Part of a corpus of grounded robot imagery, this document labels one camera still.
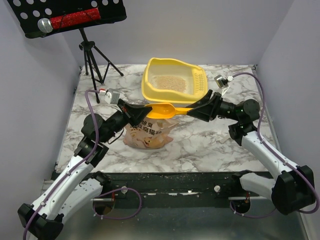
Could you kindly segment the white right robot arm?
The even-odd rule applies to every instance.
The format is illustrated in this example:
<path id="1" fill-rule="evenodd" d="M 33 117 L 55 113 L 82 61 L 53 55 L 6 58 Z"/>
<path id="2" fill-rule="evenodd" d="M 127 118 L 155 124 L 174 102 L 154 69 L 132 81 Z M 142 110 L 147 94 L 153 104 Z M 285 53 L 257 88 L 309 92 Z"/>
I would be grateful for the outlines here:
<path id="1" fill-rule="evenodd" d="M 299 166 L 262 138 L 254 121 L 260 117 L 260 105 L 254 99 L 238 104 L 224 101 L 218 92 L 209 90 L 199 101 L 191 105 L 187 115 L 205 122 L 216 117 L 234 120 L 228 132 L 232 140 L 251 152 L 271 174 L 265 178 L 244 170 L 234 175 L 230 191 L 241 196 L 253 192 L 270 200 L 283 215 L 312 204 L 317 204 L 314 174 L 310 167 Z"/>

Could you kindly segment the pink cat litter bag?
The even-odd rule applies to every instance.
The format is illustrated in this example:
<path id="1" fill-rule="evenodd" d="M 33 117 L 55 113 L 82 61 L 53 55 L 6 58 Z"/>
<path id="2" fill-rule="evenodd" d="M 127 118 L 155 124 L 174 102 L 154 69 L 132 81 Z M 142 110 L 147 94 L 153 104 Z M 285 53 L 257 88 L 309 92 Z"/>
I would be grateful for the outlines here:
<path id="1" fill-rule="evenodd" d="M 145 118 L 138 126 L 125 126 L 123 143 L 137 149 L 154 150 L 164 147 L 173 141 L 170 132 L 177 127 L 176 119 L 152 119 Z"/>

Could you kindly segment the orange plastic scoop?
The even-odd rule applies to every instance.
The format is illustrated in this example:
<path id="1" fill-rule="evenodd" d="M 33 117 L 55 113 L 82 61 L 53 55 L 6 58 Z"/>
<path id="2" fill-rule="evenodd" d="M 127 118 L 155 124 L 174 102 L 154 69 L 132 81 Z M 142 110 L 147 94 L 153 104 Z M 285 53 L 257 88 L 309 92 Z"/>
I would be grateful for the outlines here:
<path id="1" fill-rule="evenodd" d="M 175 107 L 168 102 L 151 103 L 146 107 L 152 107 L 152 110 L 147 114 L 149 119 L 171 119 L 176 115 L 186 115 L 192 108 Z"/>

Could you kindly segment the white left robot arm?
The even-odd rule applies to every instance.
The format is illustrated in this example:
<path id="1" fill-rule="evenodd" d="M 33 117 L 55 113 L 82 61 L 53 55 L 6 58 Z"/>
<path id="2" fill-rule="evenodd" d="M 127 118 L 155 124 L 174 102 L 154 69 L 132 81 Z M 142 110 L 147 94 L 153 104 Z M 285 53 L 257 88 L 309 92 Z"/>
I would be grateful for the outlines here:
<path id="1" fill-rule="evenodd" d="M 65 169 L 33 203 L 24 203 L 17 213 L 24 227 L 23 239 L 31 233 L 37 240 L 55 240 L 67 220 L 89 200 L 107 197 L 111 191 L 108 177 L 96 172 L 85 177 L 108 152 L 105 143 L 126 125 L 138 126 L 152 107 L 132 105 L 119 99 L 119 110 L 108 119 L 91 112 L 83 122 L 83 138 Z"/>

